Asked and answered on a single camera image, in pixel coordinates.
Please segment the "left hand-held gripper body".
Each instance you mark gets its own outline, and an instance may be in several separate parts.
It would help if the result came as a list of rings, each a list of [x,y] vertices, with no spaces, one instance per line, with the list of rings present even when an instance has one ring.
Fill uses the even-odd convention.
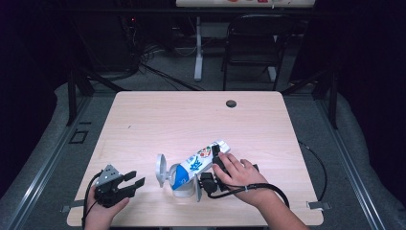
[[[133,197],[127,194],[129,186],[119,188],[122,182],[124,174],[119,173],[112,165],[107,165],[96,182],[95,199],[101,206],[110,208],[125,197]]]

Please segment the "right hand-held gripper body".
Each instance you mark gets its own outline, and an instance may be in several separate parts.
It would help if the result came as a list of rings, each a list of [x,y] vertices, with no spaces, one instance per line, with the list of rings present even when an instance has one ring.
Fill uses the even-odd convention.
[[[225,192],[227,186],[213,172],[203,172],[200,175],[194,176],[194,188],[196,191],[196,201],[199,202],[203,193],[207,194],[208,198],[220,198],[219,192]]]

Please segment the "white and blue milk carton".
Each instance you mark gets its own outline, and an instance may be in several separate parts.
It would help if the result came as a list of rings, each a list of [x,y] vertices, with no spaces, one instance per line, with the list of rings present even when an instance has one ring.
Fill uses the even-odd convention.
[[[192,179],[196,174],[199,175],[212,166],[214,159],[212,152],[213,145],[219,145],[220,152],[223,153],[227,153],[231,149],[225,141],[216,140],[183,161],[181,165],[189,172]]]

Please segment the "white lidded plastic jug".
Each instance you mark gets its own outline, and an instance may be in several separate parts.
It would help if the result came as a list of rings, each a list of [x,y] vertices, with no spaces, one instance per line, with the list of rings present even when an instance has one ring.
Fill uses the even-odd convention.
[[[189,172],[181,164],[173,164],[168,168],[164,154],[157,156],[155,176],[160,187],[168,182],[172,194],[176,197],[185,198],[194,195],[194,180]]]

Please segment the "person's right hand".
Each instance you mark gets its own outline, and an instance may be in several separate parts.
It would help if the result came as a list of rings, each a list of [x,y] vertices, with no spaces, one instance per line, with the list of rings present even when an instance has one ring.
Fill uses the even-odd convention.
[[[229,185],[231,190],[234,190],[237,186],[267,182],[265,177],[254,168],[250,161],[246,159],[237,160],[231,153],[221,152],[218,157],[227,172],[224,172],[219,165],[213,164],[214,173],[223,183]],[[272,190],[263,188],[239,192],[236,197],[256,208],[263,206],[265,203],[280,201]]]

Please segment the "person's left hand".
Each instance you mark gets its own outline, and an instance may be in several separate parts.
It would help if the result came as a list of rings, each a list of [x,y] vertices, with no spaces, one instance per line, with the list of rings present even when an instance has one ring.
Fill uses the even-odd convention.
[[[129,203],[130,199],[125,197],[120,202],[110,208],[101,206],[95,199],[95,187],[92,186],[87,199],[88,210],[86,211],[84,228],[86,225],[109,226],[116,217]]]

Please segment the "grey tape strip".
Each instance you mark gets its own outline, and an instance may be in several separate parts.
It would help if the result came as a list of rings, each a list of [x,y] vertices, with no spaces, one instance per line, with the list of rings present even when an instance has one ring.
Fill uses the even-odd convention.
[[[331,208],[331,206],[328,202],[322,202],[322,201],[308,202],[307,207],[310,210],[319,210],[319,211],[325,211],[325,210],[329,210]]]
[[[72,208],[83,206],[83,204],[84,204],[84,199],[74,200],[70,204],[62,205],[59,212],[60,213],[68,213],[68,212],[70,212],[70,210]]]

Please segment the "black metal stand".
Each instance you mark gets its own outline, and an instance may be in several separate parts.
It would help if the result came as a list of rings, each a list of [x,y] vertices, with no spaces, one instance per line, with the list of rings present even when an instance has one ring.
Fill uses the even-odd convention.
[[[67,78],[69,118],[66,126],[70,126],[77,118],[77,90],[85,96],[91,97],[95,90],[89,80],[89,71],[84,67],[73,69]]]
[[[312,75],[311,77],[300,80],[293,86],[288,87],[282,91],[284,96],[290,95],[299,89],[305,87],[311,82],[316,81],[316,86],[313,89],[312,97],[315,100],[321,100],[326,93],[328,96],[327,117],[334,129],[337,129],[336,112],[337,112],[337,99],[338,99],[338,72],[333,70],[322,70]]]

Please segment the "white desk with metal legs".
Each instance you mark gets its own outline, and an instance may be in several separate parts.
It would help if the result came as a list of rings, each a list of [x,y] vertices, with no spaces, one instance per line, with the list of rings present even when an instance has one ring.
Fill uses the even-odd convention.
[[[231,8],[262,8],[262,9],[311,9],[316,0],[175,0],[176,7],[198,8],[198,9],[231,9]],[[194,80],[202,80],[202,33],[201,18],[197,16],[196,22],[196,63],[194,70]]]

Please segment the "black folding chair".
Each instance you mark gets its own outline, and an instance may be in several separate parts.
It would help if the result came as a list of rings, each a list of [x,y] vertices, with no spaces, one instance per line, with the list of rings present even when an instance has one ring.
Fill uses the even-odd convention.
[[[275,69],[275,90],[295,26],[292,17],[282,14],[249,13],[232,20],[225,38],[222,89],[227,86],[229,66],[261,66]]]

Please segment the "black equipment cabinet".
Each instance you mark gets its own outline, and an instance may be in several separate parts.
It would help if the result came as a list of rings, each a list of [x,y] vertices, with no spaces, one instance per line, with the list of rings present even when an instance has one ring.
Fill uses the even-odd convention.
[[[135,72],[137,58],[130,51],[119,16],[80,14],[75,22],[97,72]]]

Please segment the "aluminium floor rail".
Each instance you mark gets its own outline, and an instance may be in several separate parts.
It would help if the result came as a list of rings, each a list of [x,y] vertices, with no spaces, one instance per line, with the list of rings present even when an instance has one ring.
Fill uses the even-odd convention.
[[[91,98],[79,99],[77,115],[71,125],[68,102],[59,99],[48,124],[31,156],[0,199],[0,230],[18,230],[26,221],[56,165],[62,149],[75,131],[75,125],[86,111]]]
[[[372,230],[387,230],[381,216],[377,212],[377,209],[372,201],[372,197],[365,187],[359,171],[350,156],[342,135],[340,134],[338,129],[333,127],[328,118],[326,103],[319,100],[316,100],[315,103],[318,107],[318,110],[321,112],[328,132],[331,135],[333,142],[339,151],[340,162],[343,165],[344,171],[349,179],[352,190],[355,193],[355,196],[370,228]]]

